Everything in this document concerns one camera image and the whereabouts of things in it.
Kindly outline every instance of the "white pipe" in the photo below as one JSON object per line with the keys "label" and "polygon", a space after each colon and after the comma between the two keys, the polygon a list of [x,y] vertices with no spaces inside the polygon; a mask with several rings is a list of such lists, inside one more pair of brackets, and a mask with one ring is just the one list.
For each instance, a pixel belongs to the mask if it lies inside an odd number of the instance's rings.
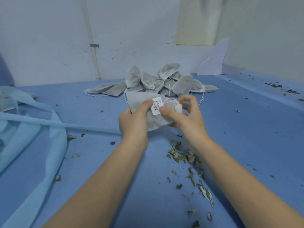
{"label": "white pipe", "polygon": [[[90,42],[90,44],[94,44],[93,34],[92,34],[92,29],[91,29],[91,24],[90,24],[90,19],[89,19],[89,12],[88,12],[88,7],[87,7],[86,0],[81,0],[81,3],[82,3],[82,8],[83,8],[83,13],[85,15],[85,21],[86,21],[85,24],[86,24],[86,27],[87,27],[87,32],[88,32],[88,36],[89,36],[89,42]],[[97,64],[95,47],[91,47],[91,52],[92,52],[92,57],[93,57],[95,76],[96,76],[97,80],[100,80],[100,73],[99,73],[98,64]]]}

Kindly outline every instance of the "blue table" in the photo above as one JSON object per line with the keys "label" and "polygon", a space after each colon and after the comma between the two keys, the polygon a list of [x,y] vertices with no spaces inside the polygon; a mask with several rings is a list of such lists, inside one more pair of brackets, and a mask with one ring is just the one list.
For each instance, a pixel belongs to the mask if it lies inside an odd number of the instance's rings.
{"label": "blue table", "polygon": [[[278,79],[252,72],[194,77],[204,84],[219,88],[217,92],[205,94],[200,105],[211,138],[270,190],[304,215],[304,102],[297,100],[304,98],[303,86],[279,80],[284,89],[296,86],[297,91],[301,92],[302,88],[301,94],[293,95],[264,84],[275,83]],[[63,122],[118,127],[117,117],[126,108],[123,96],[90,97],[83,92],[104,82],[112,81],[20,89],[36,94],[38,102],[52,106]],[[200,100],[201,94],[194,95]],[[33,117],[49,119],[50,116],[48,112],[29,106],[20,108]],[[121,140],[120,135],[82,130],[67,132],[77,136],[77,139],[68,143],[66,159],[59,170],[61,181],[53,184],[32,226],[34,228],[41,227],[86,182]],[[178,130],[167,126],[149,132],[149,147],[112,227],[191,227],[195,220],[200,222],[201,227],[243,227],[209,174],[205,185],[213,195],[214,208],[186,178],[190,164],[176,163],[166,157],[172,139],[181,141],[186,149],[184,139],[177,137],[177,134],[180,134]],[[44,127],[36,140],[0,176],[0,226],[44,178],[48,140],[48,127]],[[80,157],[72,159],[75,153]],[[183,187],[177,190],[175,186],[180,183]],[[188,216],[187,211],[192,208],[197,212]],[[207,220],[208,212],[212,214],[212,222]]]}

